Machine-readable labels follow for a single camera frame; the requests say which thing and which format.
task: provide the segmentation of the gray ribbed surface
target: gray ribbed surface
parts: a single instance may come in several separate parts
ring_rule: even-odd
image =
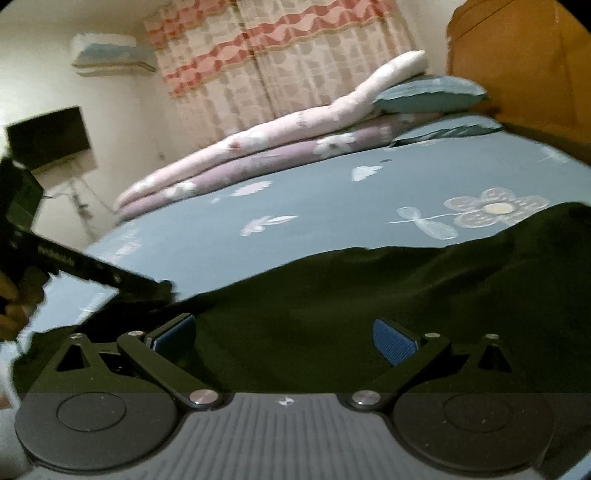
[[[170,444],[139,466],[93,480],[450,480],[404,451],[374,414],[334,395],[238,394],[218,411],[191,414]],[[23,480],[83,476],[34,468]],[[506,480],[541,480],[529,470]]]

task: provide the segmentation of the round black pad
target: round black pad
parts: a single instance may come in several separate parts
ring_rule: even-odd
[[[24,449],[65,472],[99,472],[148,456],[174,431],[177,409],[158,387],[126,380],[143,382],[144,392],[29,393],[15,422]]]
[[[406,393],[394,426],[416,455],[460,474],[499,475],[535,466],[553,434],[537,393]]]
[[[110,393],[81,393],[63,402],[57,418],[78,432],[99,432],[119,423],[125,416],[125,402]]]

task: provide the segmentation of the wall-mounted tv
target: wall-mounted tv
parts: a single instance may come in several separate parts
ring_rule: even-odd
[[[8,125],[7,136],[12,156],[29,170],[90,148],[78,106]]]

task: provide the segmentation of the pillow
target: pillow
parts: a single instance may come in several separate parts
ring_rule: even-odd
[[[503,126],[490,117],[460,113],[413,128],[397,136],[390,147],[433,140],[435,138],[475,137],[503,130]]]
[[[460,112],[482,100],[486,90],[475,82],[447,75],[421,75],[380,93],[374,100],[387,113]]]

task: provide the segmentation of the headboard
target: headboard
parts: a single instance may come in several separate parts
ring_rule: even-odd
[[[467,0],[447,26],[447,72],[487,88],[477,107],[591,164],[591,34],[554,0]]]

